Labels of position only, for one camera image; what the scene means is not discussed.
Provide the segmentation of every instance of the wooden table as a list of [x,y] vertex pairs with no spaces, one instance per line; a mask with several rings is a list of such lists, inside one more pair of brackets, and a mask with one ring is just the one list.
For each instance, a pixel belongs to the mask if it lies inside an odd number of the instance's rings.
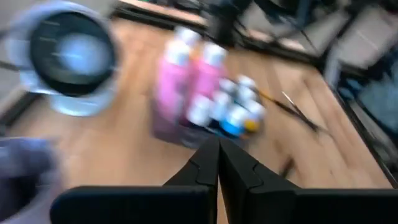
[[[57,143],[67,187],[77,185],[162,185],[194,153],[154,139],[150,134],[149,99],[157,61],[172,32],[114,21],[120,44],[119,93],[97,116],[59,114],[41,99],[11,129],[13,136],[51,138]],[[329,130],[314,134],[266,101],[266,131],[248,151],[278,172],[288,158],[295,166],[289,180],[306,188],[391,188],[343,109],[318,72],[306,65],[229,49],[231,78],[245,74],[284,103],[285,91],[314,122]],[[219,223],[226,223],[221,195]]]

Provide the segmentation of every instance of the white bottle cap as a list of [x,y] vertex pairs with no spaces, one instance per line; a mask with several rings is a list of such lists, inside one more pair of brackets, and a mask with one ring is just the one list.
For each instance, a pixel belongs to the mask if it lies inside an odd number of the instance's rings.
[[245,75],[239,76],[238,83],[240,86],[246,86],[246,87],[252,88],[252,89],[256,88],[256,82],[253,79],[251,79]]
[[226,121],[229,124],[240,128],[241,126],[243,126],[244,121],[247,120],[248,117],[249,111],[247,109],[243,108],[240,105],[233,105],[226,117]]
[[193,47],[200,38],[200,34],[182,26],[176,27],[174,32],[175,32],[175,38],[177,40],[181,40],[189,47]]
[[169,63],[185,66],[189,62],[190,47],[181,41],[172,40],[167,43],[165,59]]
[[219,81],[219,84],[220,84],[220,89],[222,91],[225,91],[227,93],[233,93],[233,91],[235,91],[236,84],[232,80],[229,80],[227,78],[222,78]]
[[246,86],[240,86],[238,88],[238,103],[244,105],[247,101],[255,100],[256,93]]
[[209,98],[203,95],[196,95],[188,109],[187,119],[197,126],[208,126],[211,121],[210,110],[212,103]]
[[212,42],[206,42],[203,49],[203,61],[215,67],[222,66],[226,57],[226,50]]
[[244,107],[250,112],[249,119],[260,120],[266,113],[266,109],[257,101],[245,102]]
[[223,91],[216,91],[213,94],[213,108],[210,114],[212,119],[220,121],[226,115],[229,105],[232,103],[232,98]]

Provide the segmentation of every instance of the pink bottle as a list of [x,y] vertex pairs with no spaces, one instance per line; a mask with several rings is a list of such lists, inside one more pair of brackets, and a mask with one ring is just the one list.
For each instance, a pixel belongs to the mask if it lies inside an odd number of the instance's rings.
[[157,77],[157,107],[159,113],[170,122],[177,122],[183,113],[188,82],[192,73],[190,48],[181,41],[167,44],[160,61]]
[[211,42],[205,43],[202,59],[195,64],[195,84],[191,96],[203,95],[212,99],[219,88],[219,80],[226,76],[225,56],[224,48]]

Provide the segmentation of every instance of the bottle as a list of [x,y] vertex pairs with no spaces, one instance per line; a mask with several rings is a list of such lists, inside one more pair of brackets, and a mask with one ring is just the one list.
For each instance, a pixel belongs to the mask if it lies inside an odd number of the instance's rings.
[[255,100],[257,98],[257,93],[246,86],[239,86],[236,93],[236,102],[240,105],[245,105],[246,102]]
[[182,126],[181,142],[184,146],[197,149],[208,138],[206,127],[211,121],[212,103],[203,95],[194,96],[191,107],[187,111],[188,124]]
[[235,82],[228,78],[222,78],[219,82],[219,86],[221,91],[224,91],[230,95],[232,95],[236,89]]
[[243,105],[249,111],[248,119],[260,121],[265,115],[265,108],[255,100],[249,100]]
[[231,105],[231,103],[232,103],[232,97],[229,94],[223,91],[216,91],[213,94],[213,107],[210,113],[210,118],[211,118],[211,123],[209,125],[210,128],[221,129],[220,122],[228,112],[228,108]]
[[256,82],[253,79],[251,79],[251,78],[249,78],[249,77],[247,77],[245,75],[240,75],[239,76],[238,85],[239,85],[239,87],[245,86],[245,87],[248,87],[248,88],[250,88],[252,90],[256,89]]
[[188,109],[187,120],[191,128],[204,129],[210,124],[212,101],[203,95],[196,95]]
[[219,87],[219,80],[226,75],[225,57],[225,49],[211,42],[205,43],[202,59],[195,64],[193,95],[212,97]]
[[244,134],[244,121],[249,117],[249,111],[241,105],[233,105],[225,119],[221,122],[222,133],[228,138],[238,138]]
[[192,73],[189,60],[190,48],[181,41],[167,44],[166,53],[160,61],[157,77],[157,109],[170,122],[178,122],[183,113],[187,85]]
[[174,32],[176,40],[182,41],[191,48],[194,48],[195,44],[198,42],[200,38],[200,34],[182,26],[176,27]]
[[255,133],[260,128],[260,122],[264,119],[265,108],[257,101],[251,100],[244,104],[249,111],[249,116],[244,122],[244,128],[248,133]]

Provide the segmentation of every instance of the small bottle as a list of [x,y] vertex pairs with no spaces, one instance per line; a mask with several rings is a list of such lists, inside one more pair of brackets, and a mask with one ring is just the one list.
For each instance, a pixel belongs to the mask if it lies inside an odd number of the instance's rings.
[[198,149],[208,138],[206,127],[210,124],[210,111],[213,102],[202,95],[193,98],[187,111],[188,124],[182,127],[181,143],[193,149]]
[[200,38],[200,34],[182,26],[176,27],[174,32],[176,40],[182,41],[191,48],[194,48],[195,44],[198,42]]
[[248,88],[250,88],[252,90],[256,89],[256,82],[253,79],[251,79],[251,78],[249,78],[249,77],[247,77],[245,75],[240,75],[239,76],[238,85],[239,85],[239,87],[246,86],[246,87],[248,87]]
[[247,101],[243,106],[249,111],[248,119],[260,121],[266,113],[266,109],[255,100]]
[[247,101],[244,107],[249,111],[249,116],[244,122],[244,128],[249,133],[255,133],[260,128],[260,122],[264,119],[266,109],[254,100]]
[[246,102],[255,100],[257,93],[247,86],[239,86],[236,93],[236,102],[240,105],[245,105]]
[[238,138],[244,134],[244,121],[249,117],[249,111],[241,105],[233,105],[225,119],[221,122],[222,133],[229,138]]
[[190,48],[181,41],[167,44],[160,61],[157,77],[157,107],[159,114],[170,122],[178,122],[183,113],[187,85],[192,73]]
[[219,86],[221,91],[224,91],[230,95],[232,95],[236,89],[235,82],[228,78],[222,78],[219,82]]
[[191,128],[204,130],[211,121],[210,111],[213,102],[208,97],[196,95],[188,109],[187,120]]
[[195,64],[194,95],[212,97],[219,87],[219,80],[226,75],[225,57],[226,50],[222,47],[211,42],[205,44],[202,59]]
[[228,108],[232,103],[232,97],[223,92],[216,91],[213,95],[213,107],[211,109],[210,118],[211,123],[210,128],[221,129],[220,122],[225,117],[228,112]]

